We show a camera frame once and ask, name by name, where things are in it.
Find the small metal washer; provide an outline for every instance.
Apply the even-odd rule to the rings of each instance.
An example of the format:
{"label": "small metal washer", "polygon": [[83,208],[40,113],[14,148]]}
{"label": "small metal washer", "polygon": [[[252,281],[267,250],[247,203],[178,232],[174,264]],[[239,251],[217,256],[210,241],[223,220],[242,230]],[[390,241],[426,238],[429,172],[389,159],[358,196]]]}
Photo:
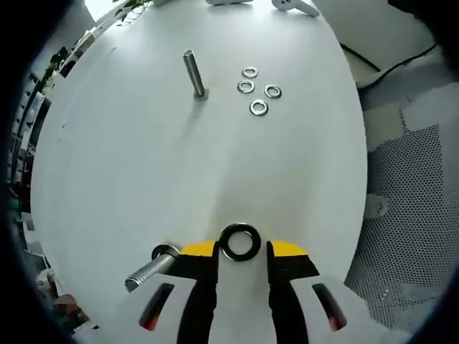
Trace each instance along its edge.
{"label": "small metal washer", "polygon": [[242,93],[251,93],[255,89],[255,84],[250,80],[243,80],[237,84],[237,89]]}
{"label": "small metal washer", "polygon": [[[257,110],[255,106],[261,105],[263,106],[262,110]],[[250,112],[255,116],[264,116],[268,113],[268,104],[261,99],[254,100],[250,103]]]}
{"label": "small metal washer", "polygon": [[242,75],[252,79],[258,75],[258,70],[255,67],[246,67],[242,70]]}
{"label": "small metal washer", "polygon": [[265,94],[268,98],[275,99],[282,95],[282,90],[276,85],[268,85],[265,87]]}

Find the white round table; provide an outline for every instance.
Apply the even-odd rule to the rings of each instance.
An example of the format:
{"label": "white round table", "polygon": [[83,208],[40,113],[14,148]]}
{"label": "white round table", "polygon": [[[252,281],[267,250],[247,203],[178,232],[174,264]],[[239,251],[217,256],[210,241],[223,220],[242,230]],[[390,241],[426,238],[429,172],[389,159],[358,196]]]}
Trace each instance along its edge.
{"label": "white round table", "polygon": [[[209,98],[196,101],[193,49]],[[242,94],[244,67],[258,69]],[[282,97],[268,99],[264,87]],[[249,104],[266,100],[255,117]],[[321,16],[270,1],[176,0],[112,27],[57,91],[39,137],[32,217],[57,276],[101,325],[160,243],[247,222],[343,280],[366,193],[364,121]]]}

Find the perforated metal panel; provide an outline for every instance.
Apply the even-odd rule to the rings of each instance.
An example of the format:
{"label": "perforated metal panel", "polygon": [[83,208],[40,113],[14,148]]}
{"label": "perforated metal panel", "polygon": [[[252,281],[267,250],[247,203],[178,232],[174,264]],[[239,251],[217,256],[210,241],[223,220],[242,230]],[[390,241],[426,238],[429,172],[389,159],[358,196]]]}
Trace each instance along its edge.
{"label": "perforated metal panel", "polygon": [[[364,220],[346,278],[375,320],[411,333],[431,313],[459,262],[459,100],[450,87],[459,84],[435,70],[432,91],[427,81],[420,87],[420,76],[428,80],[432,65],[440,68],[438,60],[411,66],[411,83],[399,71],[362,100],[365,110],[397,104],[403,134],[394,130],[368,155],[368,193],[388,207]],[[449,86],[438,88],[442,84]],[[407,102],[410,88],[422,90],[408,93]]]}

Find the white wall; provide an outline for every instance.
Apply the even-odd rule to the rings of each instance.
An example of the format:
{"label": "white wall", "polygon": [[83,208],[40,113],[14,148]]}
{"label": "white wall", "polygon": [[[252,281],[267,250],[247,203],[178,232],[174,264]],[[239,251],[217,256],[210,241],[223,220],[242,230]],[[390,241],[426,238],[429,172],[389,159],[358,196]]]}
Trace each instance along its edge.
{"label": "white wall", "polygon": [[427,28],[387,0],[313,0],[340,43],[384,69],[433,44]]}
{"label": "white wall", "polygon": [[70,51],[85,31],[94,27],[94,25],[94,19],[87,10],[84,1],[75,0],[75,3],[63,16],[56,32],[49,38],[43,50],[32,63],[32,72],[38,78],[41,78],[49,65],[52,55],[56,54],[62,47],[66,47]]}

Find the metal bolt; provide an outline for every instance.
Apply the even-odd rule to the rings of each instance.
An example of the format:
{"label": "metal bolt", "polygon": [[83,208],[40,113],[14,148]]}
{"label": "metal bolt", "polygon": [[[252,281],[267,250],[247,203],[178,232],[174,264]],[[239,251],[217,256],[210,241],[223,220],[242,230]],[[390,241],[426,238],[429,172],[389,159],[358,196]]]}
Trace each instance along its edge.
{"label": "metal bolt", "polygon": [[156,257],[126,278],[124,285],[129,292],[132,292],[154,274],[167,273],[179,256],[179,249],[171,245],[159,245],[154,249],[153,256]]}
{"label": "metal bolt", "polygon": [[201,98],[206,94],[204,85],[202,84],[201,75],[199,74],[198,66],[196,64],[196,59],[194,58],[194,53],[192,50],[187,50],[184,52],[184,62],[186,70],[188,71],[189,78],[194,88],[194,96]]}

